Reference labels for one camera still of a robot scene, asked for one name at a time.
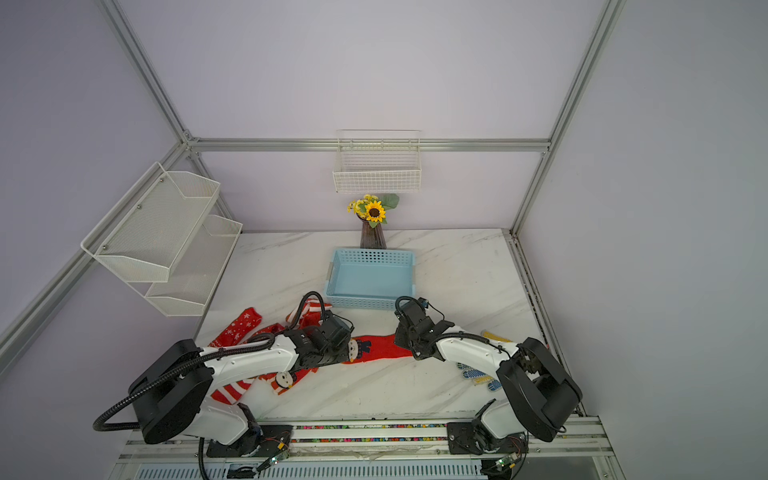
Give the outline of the red snowman sock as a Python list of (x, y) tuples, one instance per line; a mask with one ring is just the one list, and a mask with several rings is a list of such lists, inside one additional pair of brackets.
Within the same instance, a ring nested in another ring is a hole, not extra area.
[(297, 372), (279, 372), (264, 375), (263, 379), (269, 383), (277, 395), (282, 395), (296, 386), (301, 380), (318, 371), (317, 368), (299, 370)]
[(376, 360), (411, 357), (412, 353), (395, 343), (395, 335), (365, 335), (352, 338), (349, 342), (350, 359), (347, 364), (359, 364)]

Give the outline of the light blue plastic basket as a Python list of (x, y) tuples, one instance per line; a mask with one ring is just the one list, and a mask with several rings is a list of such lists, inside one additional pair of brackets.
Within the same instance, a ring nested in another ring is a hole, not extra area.
[(406, 250), (338, 248), (324, 298), (334, 307), (393, 311), (399, 297), (416, 293), (415, 254)]

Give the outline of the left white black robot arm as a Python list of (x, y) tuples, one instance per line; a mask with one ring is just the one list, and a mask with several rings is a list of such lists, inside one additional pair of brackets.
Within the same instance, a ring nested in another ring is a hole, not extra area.
[(191, 339), (178, 341), (92, 428), (139, 430), (147, 444), (189, 435), (230, 445), (249, 430), (251, 421), (242, 407), (217, 404), (212, 398), (216, 391), (262, 375), (343, 363), (350, 359), (353, 332), (351, 321), (324, 311), (318, 326), (262, 333), (242, 345), (201, 348)]

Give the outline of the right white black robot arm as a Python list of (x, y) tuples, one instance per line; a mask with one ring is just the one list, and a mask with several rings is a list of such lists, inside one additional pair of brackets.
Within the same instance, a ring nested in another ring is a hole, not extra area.
[(566, 431), (565, 423), (581, 403), (575, 380), (541, 341), (495, 341), (465, 331), (427, 314), (428, 300), (397, 298), (395, 344), (417, 361), (436, 359), (460, 363), (491, 376), (506, 396), (484, 405), (469, 423), (467, 447), (492, 452), (521, 434), (551, 442)]

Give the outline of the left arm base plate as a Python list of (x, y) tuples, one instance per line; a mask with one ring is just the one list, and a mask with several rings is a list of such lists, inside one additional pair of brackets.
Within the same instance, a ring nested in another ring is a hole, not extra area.
[(211, 440), (205, 455), (208, 458), (271, 458), (289, 448), (294, 427), (275, 424), (260, 425), (258, 431), (247, 431), (231, 445)]

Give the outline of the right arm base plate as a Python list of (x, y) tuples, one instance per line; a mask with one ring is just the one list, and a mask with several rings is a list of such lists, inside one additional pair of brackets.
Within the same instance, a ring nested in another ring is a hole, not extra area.
[(522, 454), (528, 447), (523, 433), (497, 438), (480, 423), (449, 422), (446, 430), (452, 455)]

